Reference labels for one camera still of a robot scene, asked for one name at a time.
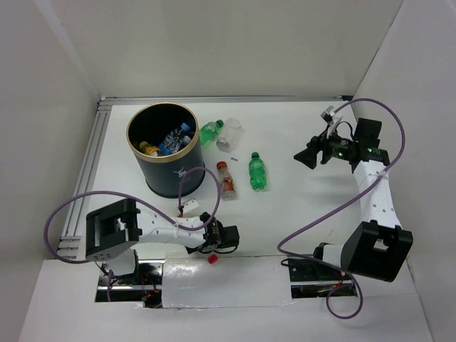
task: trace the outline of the black trash can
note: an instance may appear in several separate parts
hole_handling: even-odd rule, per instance
[[[195,132],[192,140],[181,151],[161,157],[145,155],[140,143],[147,141],[158,146],[168,133],[186,123]],[[180,180],[197,166],[204,166],[200,144],[200,129],[195,115],[177,103],[156,103],[137,112],[127,126],[127,141],[141,166],[148,187],[157,195],[177,198]],[[189,174],[182,188],[182,196],[194,192],[204,179],[204,170]]]

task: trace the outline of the gold rim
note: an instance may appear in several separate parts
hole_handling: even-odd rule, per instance
[[[136,116],[139,115],[144,110],[146,110],[150,107],[153,107],[155,105],[178,105],[179,107],[184,108],[190,114],[192,114],[193,119],[195,119],[196,128],[195,128],[195,135],[193,136],[192,141],[190,141],[190,143],[187,146],[182,148],[181,151],[174,153],[173,155],[163,155],[161,157],[145,155],[144,153],[141,153],[140,151],[135,149],[135,147],[130,142],[130,138],[128,137],[128,132],[130,131],[131,122],[136,118]],[[143,109],[139,110],[136,114],[134,114],[134,116],[130,119],[130,122],[128,123],[128,126],[127,126],[127,141],[130,146],[130,149],[133,151],[133,153],[135,154],[136,157],[138,157],[142,160],[145,160],[146,162],[163,163],[163,162],[172,162],[174,160],[178,160],[178,159],[184,157],[188,152],[190,152],[192,150],[192,148],[197,144],[199,136],[200,136],[200,129],[199,129],[198,120],[197,120],[197,117],[195,116],[195,114],[193,114],[193,112],[189,108],[185,107],[184,105],[180,105],[179,103],[173,103],[173,102],[154,103],[153,105],[148,105],[147,107],[144,107]]]

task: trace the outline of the clear plastic bottle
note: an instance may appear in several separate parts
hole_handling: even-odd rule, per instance
[[[176,153],[181,149],[182,146],[185,146],[186,143],[188,144],[187,141],[190,138],[185,137],[189,131],[190,126],[186,123],[182,123],[179,128],[176,128],[170,134],[168,134],[165,139],[163,139],[162,143],[158,145],[158,147],[165,155]]]
[[[226,162],[218,162],[220,190],[224,200],[235,200],[236,191],[234,191],[233,178],[231,177]]]
[[[222,127],[222,120],[217,120],[216,122],[211,121],[210,123],[202,126],[201,130],[199,130],[199,141],[201,142],[201,146],[205,145],[210,140],[214,140],[220,133]]]
[[[237,141],[239,140],[241,132],[242,127],[241,123],[238,120],[234,118],[227,119],[222,128],[222,132],[217,139],[217,147],[225,152],[233,150],[237,145]]]
[[[252,153],[249,163],[250,185],[253,190],[263,190],[266,187],[266,170],[263,160],[259,159],[258,152]]]

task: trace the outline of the robotic arm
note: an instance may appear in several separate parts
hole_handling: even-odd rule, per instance
[[[209,218],[210,215],[205,212],[199,217],[173,219],[186,227],[198,227]],[[105,262],[118,280],[128,283],[138,272],[138,256],[131,249],[135,244],[181,244],[189,254],[207,254],[216,249],[239,245],[237,227],[223,227],[215,217],[198,231],[187,231],[177,224],[169,223],[158,214],[141,212],[133,199],[109,204],[86,217],[86,260]]]
[[[351,165],[359,191],[375,182],[390,163],[388,152],[378,148],[380,121],[360,118],[350,139],[341,138],[337,127],[342,114],[327,108],[321,117],[327,122],[326,129],[311,139],[307,148],[294,156],[307,167],[316,167],[317,154],[322,151],[321,164],[332,157],[346,160]],[[378,185],[361,198],[361,223],[344,245],[321,243],[313,256],[344,271],[361,276],[393,281],[413,244],[413,236],[402,229],[391,199],[388,172]]]

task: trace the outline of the red cap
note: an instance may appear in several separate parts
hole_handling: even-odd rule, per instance
[[[209,262],[211,265],[215,263],[219,257],[216,254],[211,255],[209,258],[207,258],[207,262]]]
[[[217,169],[221,168],[222,166],[227,166],[227,162],[218,162]]]

